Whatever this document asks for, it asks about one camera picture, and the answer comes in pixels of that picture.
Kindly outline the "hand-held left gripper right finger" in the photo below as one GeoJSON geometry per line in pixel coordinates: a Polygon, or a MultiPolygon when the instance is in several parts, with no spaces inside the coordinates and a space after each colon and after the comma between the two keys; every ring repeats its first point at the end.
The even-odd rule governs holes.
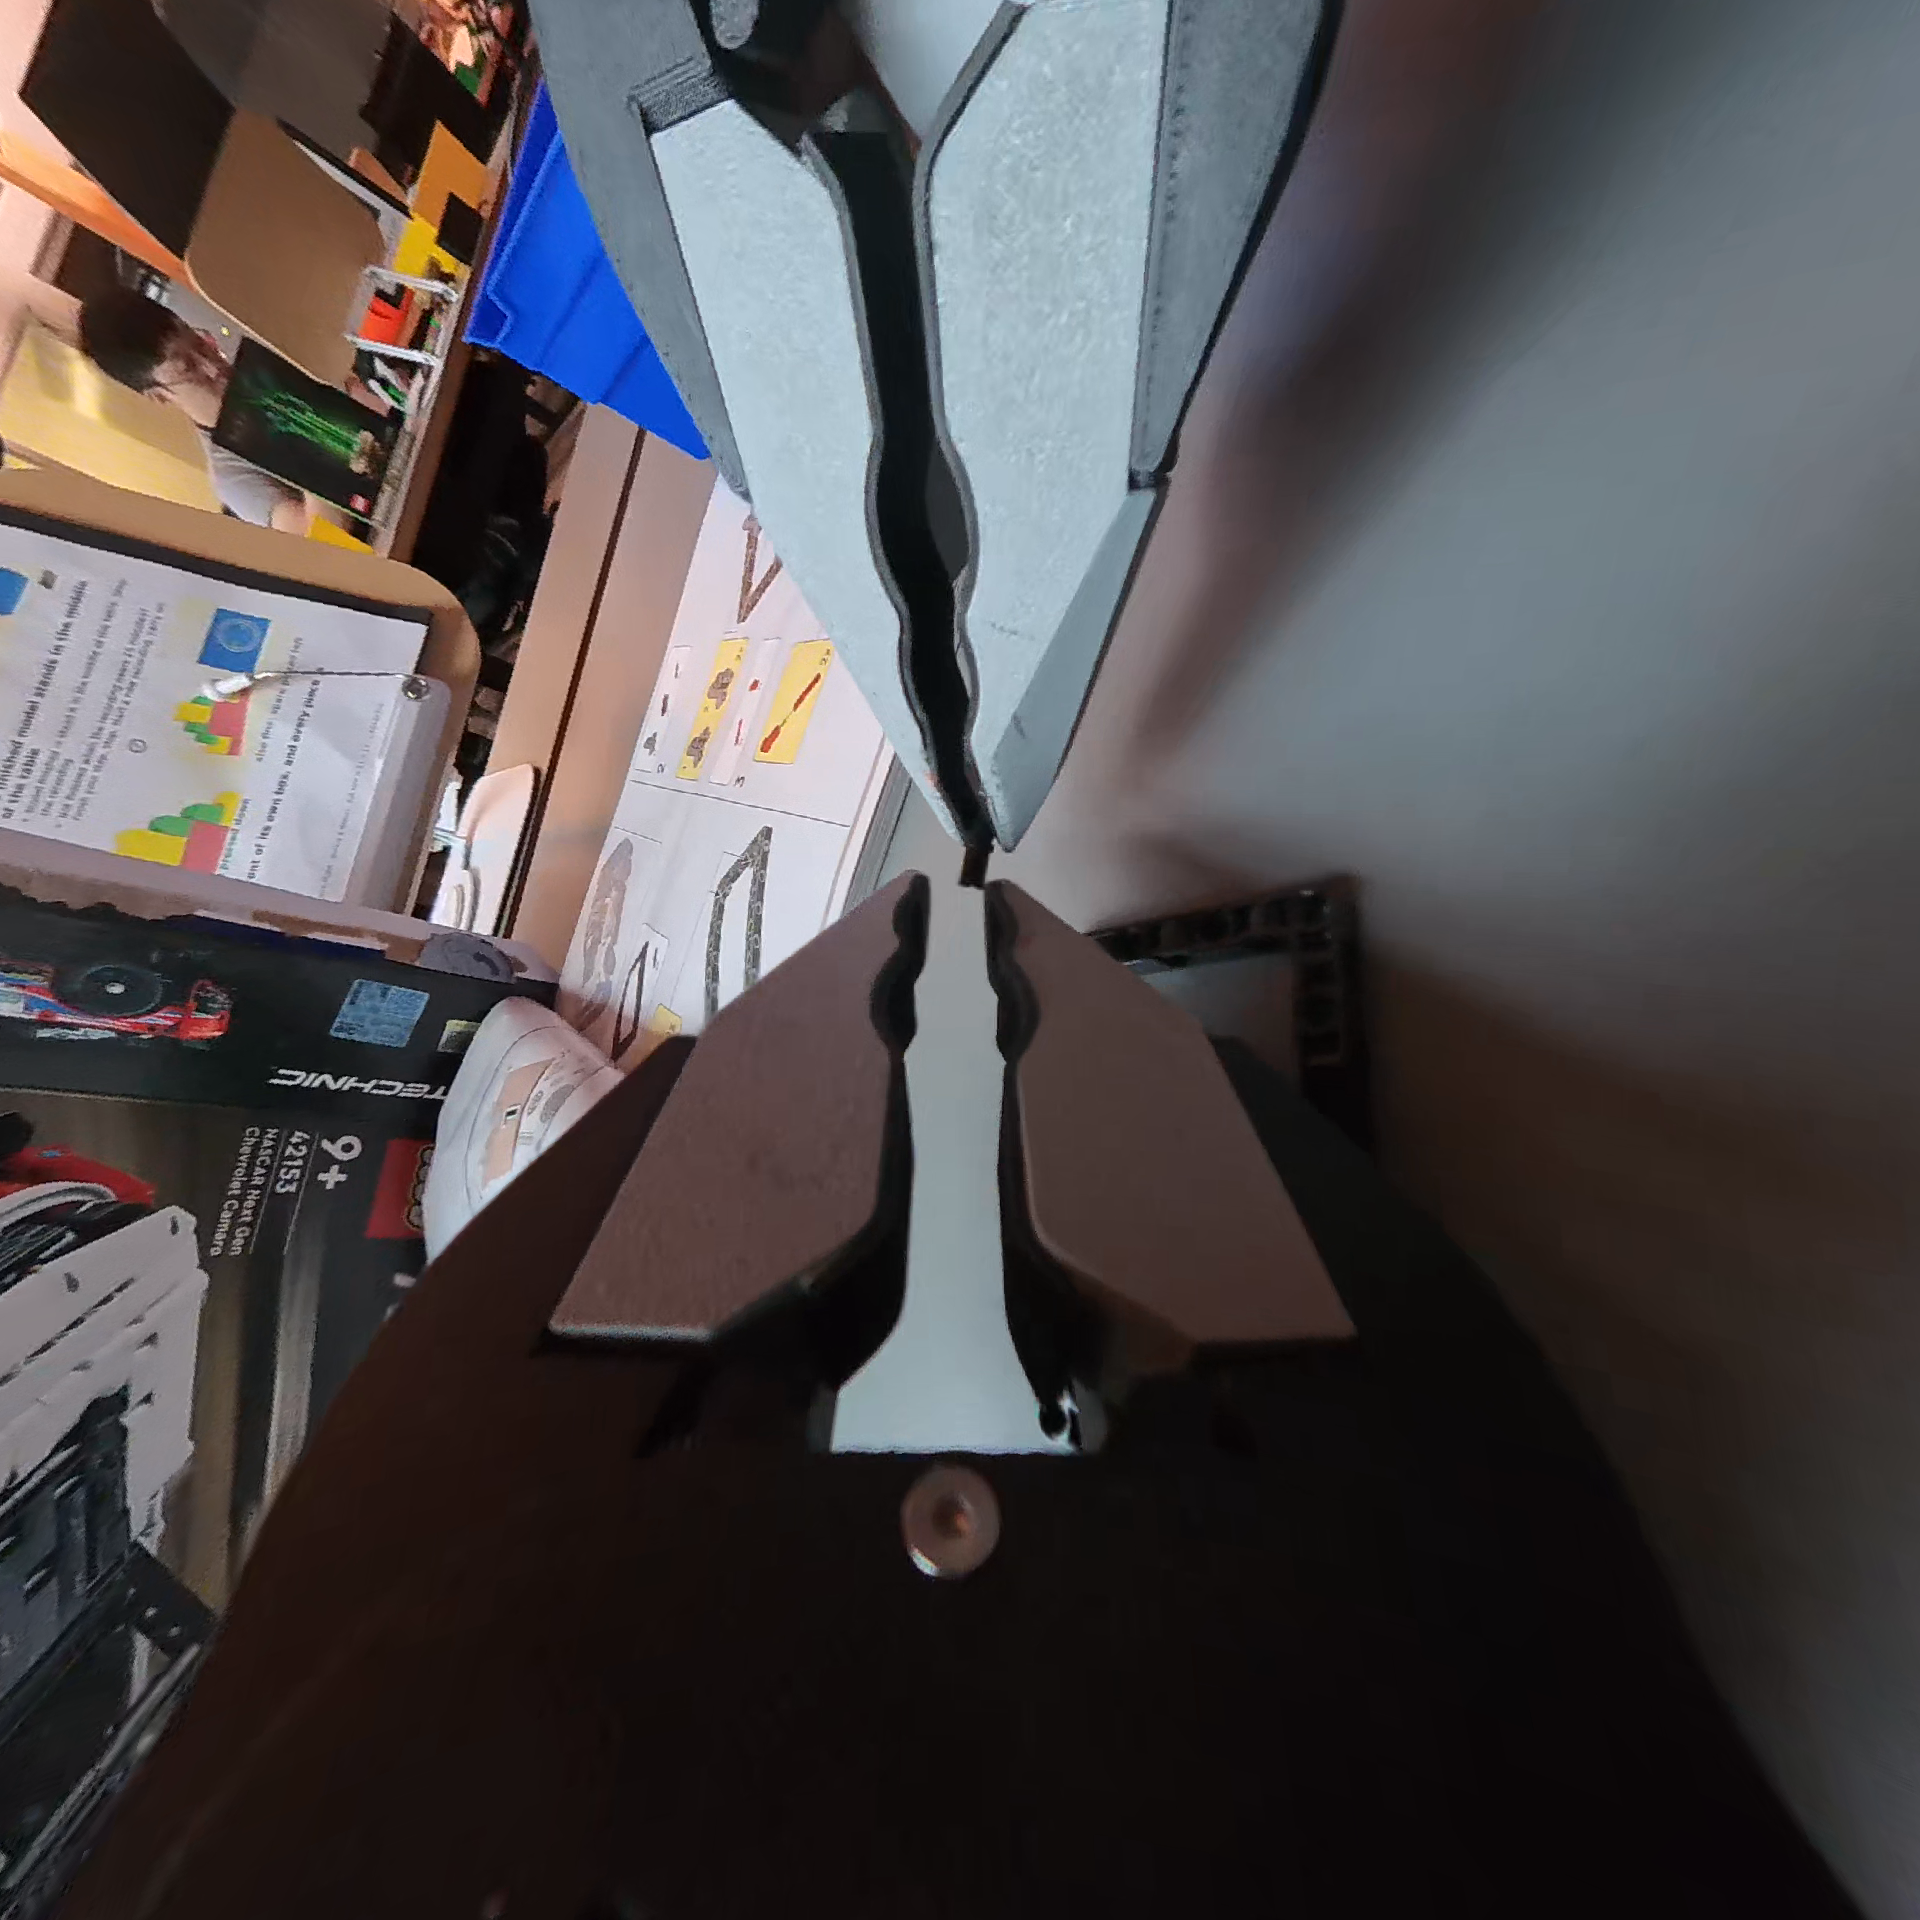
{"type": "Polygon", "coordinates": [[[992,880],[1003,1306],[1041,1418],[1199,1363],[1355,1341],[1202,1027],[992,880]]]}

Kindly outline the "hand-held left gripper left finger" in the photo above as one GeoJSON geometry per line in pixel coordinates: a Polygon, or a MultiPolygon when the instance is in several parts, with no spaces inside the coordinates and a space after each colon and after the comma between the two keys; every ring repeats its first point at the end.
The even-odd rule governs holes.
{"type": "Polygon", "coordinates": [[[908,874],[717,1015],[576,1267],[552,1331],[879,1346],[906,1296],[906,1054],[928,951],[908,874]]]}

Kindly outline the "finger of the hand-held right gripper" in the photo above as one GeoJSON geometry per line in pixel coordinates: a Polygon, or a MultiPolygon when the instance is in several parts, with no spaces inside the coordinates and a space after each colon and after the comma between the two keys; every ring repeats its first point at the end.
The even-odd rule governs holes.
{"type": "Polygon", "coordinates": [[[883,534],[891,484],[906,531],[928,525],[885,422],[845,184],[813,135],[787,142],[738,100],[649,147],[760,525],[928,804],[983,846],[972,779],[943,771],[915,685],[931,583],[906,587],[883,534]]]}
{"type": "Polygon", "coordinates": [[[1002,851],[1057,783],[1162,508],[1136,384],[1165,58],[1164,2],[1002,5],[919,154],[967,766],[1002,851]]]}

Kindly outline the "black rectangular lego frame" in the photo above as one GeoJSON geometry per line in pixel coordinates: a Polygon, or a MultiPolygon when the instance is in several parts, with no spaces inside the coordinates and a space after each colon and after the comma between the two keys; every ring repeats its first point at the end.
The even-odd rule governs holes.
{"type": "Polygon", "coordinates": [[[1236,903],[1162,910],[1093,927],[1088,938],[1140,975],[1281,959],[1290,970],[1295,1077],[1320,1114],[1363,1152],[1376,1152],[1360,886],[1353,877],[1327,876],[1236,903]]]}

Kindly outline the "lego instruction booklet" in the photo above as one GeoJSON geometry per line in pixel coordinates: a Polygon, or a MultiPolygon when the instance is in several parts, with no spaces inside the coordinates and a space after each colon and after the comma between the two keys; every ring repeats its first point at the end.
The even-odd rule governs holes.
{"type": "Polygon", "coordinates": [[[428,1256],[652,1051],[698,1038],[849,910],[895,774],[823,621],[714,483],[559,1004],[501,1004],[448,1090],[428,1256]]]}

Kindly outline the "black lego set box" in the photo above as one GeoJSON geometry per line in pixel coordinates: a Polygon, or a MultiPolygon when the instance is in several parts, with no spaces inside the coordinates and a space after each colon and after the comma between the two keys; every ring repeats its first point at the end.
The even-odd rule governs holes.
{"type": "Polygon", "coordinates": [[[39,1916],[425,1268],[491,943],[2,908],[2,1909],[39,1916]]]}

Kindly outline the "blue plastic bin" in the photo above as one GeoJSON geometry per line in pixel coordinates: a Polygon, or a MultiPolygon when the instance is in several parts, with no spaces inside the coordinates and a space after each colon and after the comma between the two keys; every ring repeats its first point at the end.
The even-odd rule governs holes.
{"type": "Polygon", "coordinates": [[[692,459],[709,446],[593,222],[547,85],[512,163],[465,341],[608,406],[692,459]]]}

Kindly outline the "black green printed box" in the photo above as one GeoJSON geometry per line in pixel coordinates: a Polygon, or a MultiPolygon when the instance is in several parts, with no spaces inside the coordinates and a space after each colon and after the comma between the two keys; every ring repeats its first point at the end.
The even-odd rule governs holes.
{"type": "Polygon", "coordinates": [[[209,439],[216,447],[370,520],[388,480],[402,415],[317,382],[261,341],[231,362],[209,439]]]}

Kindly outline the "brown cardboard box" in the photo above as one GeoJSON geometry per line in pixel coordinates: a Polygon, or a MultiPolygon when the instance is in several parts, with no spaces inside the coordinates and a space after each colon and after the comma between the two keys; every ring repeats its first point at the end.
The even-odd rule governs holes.
{"type": "Polygon", "coordinates": [[[235,109],[183,252],[186,278],[250,338],[343,386],[386,236],[370,204],[272,118],[235,109]]]}

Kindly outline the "laminated paper sheet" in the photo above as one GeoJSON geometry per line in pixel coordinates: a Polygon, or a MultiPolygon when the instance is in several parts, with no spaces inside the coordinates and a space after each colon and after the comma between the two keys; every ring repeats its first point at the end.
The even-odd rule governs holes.
{"type": "Polygon", "coordinates": [[[421,607],[11,508],[2,587],[5,829],[355,894],[441,717],[421,607]]]}

